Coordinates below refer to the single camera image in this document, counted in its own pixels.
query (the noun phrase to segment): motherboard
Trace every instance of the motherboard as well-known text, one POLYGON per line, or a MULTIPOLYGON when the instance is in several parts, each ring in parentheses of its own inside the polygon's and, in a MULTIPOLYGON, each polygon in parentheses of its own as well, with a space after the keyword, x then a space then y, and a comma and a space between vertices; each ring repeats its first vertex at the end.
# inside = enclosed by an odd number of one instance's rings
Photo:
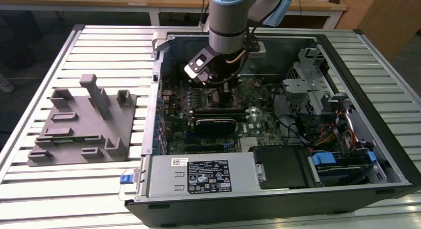
POLYGON ((162 86, 166 154, 235 153, 282 144, 271 108, 277 87, 262 77, 239 77, 230 88, 169 79, 162 86))

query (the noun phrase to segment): robotic arm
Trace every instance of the robotic arm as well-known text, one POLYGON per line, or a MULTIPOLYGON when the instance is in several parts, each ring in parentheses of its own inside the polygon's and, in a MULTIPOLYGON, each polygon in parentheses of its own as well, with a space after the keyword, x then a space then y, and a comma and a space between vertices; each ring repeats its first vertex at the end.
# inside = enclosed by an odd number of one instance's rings
POLYGON ((195 82, 203 85, 223 84, 238 74, 247 59, 250 39, 255 30, 254 27, 249 34, 247 18, 277 26, 290 2, 291 0, 209 0, 209 46, 183 68, 195 82), (223 65, 230 66, 241 57, 243 61, 238 70, 233 75, 226 74, 230 69, 225 69, 223 65))

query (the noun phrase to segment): white label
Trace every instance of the white label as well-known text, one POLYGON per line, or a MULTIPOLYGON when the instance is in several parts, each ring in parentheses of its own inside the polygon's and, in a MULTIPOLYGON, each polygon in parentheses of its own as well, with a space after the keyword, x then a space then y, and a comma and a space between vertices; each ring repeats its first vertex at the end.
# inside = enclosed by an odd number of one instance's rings
POLYGON ((186 166, 187 161, 187 158, 171 158, 170 166, 186 166))
POLYGON ((129 5, 134 5, 134 6, 146 6, 146 3, 129 3, 129 5))
POLYGON ((230 183, 221 183, 221 184, 218 184, 215 187, 230 187, 230 183))

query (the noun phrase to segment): wooden desk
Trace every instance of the wooden desk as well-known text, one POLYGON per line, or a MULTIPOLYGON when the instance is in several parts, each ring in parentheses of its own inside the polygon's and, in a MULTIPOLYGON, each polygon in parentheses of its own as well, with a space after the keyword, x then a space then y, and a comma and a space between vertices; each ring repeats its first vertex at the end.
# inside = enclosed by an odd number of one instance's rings
MULTIPOLYGON (((159 25, 159 12, 199 13, 201 7, 202 0, 0 0, 0 9, 5 10, 147 12, 153 26, 159 25)), ((286 15, 326 16, 323 28, 334 29, 346 9, 343 3, 301 0, 299 5, 299 1, 294 0, 286 15)))

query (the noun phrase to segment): table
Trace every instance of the table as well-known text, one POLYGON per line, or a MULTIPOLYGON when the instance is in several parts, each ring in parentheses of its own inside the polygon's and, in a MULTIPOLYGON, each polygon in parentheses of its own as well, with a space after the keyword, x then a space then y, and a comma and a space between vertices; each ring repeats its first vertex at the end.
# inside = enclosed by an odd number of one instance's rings
MULTIPOLYGON (((139 166, 147 115, 150 57, 154 32, 198 32, 198 27, 85 26, 73 30, 0 153, 1 229, 107 228, 147 229, 118 198, 118 176, 139 166), (25 165, 49 108, 54 88, 86 95, 81 74, 94 73, 107 94, 127 89, 137 95, 129 161, 30 168, 25 165)), ((421 169, 421 100, 363 35, 351 30, 258 28, 258 33, 325 34, 350 69, 391 132, 421 169)), ((414 193, 339 215, 221 223, 197 228, 299 229, 419 228, 421 197, 414 193)))
MULTIPOLYGON (((151 26, 158 26, 158 13, 199 13, 202 0, 0 0, 0 9, 46 11, 147 12, 151 26)), ((323 29, 334 29, 347 7, 319 0, 294 0, 286 15, 325 16, 323 29)))

